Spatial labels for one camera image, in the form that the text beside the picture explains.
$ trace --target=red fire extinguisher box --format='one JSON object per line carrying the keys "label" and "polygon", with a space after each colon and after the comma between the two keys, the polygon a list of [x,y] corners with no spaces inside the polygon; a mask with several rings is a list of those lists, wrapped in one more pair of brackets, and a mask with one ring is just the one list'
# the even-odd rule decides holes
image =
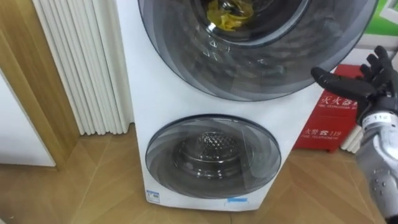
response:
{"label": "red fire extinguisher box", "polygon": [[[339,65],[336,74],[361,76],[359,66]],[[357,102],[324,91],[298,137],[294,149],[335,152],[355,126]]]}

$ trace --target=wooden trim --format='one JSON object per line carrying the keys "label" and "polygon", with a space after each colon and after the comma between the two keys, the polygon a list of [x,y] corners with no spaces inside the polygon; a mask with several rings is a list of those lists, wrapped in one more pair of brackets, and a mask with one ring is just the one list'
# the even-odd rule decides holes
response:
{"label": "wooden trim", "polygon": [[62,169],[79,131],[33,3],[0,1],[0,67]]}

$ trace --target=white washing machine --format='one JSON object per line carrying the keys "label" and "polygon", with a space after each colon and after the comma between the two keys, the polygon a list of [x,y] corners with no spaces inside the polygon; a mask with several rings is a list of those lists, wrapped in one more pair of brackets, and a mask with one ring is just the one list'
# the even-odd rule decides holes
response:
{"label": "white washing machine", "polygon": [[118,0],[147,201],[255,210],[376,0]]}

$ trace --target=green sign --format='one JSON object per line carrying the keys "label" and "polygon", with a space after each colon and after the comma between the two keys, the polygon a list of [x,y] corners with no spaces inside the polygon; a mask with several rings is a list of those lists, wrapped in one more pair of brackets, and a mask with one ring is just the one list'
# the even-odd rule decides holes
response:
{"label": "green sign", "polygon": [[[365,34],[398,36],[398,24],[395,24],[381,16],[381,12],[385,10],[386,4],[387,0],[379,0],[376,12],[373,15],[372,21],[369,23],[368,28],[366,28]],[[391,9],[396,9],[398,11],[398,2],[395,3]]]}

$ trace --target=washer door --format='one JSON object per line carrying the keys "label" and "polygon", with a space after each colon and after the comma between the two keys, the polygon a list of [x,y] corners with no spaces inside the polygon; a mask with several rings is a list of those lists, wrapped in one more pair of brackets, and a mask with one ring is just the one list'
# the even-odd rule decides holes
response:
{"label": "washer door", "polygon": [[156,51],[205,93],[260,101],[313,83],[357,43],[377,0],[139,0]]}
{"label": "washer door", "polygon": [[272,135],[232,116],[184,118],[162,128],[149,143],[146,164],[153,178],[196,198],[248,194],[271,181],[280,151]]}

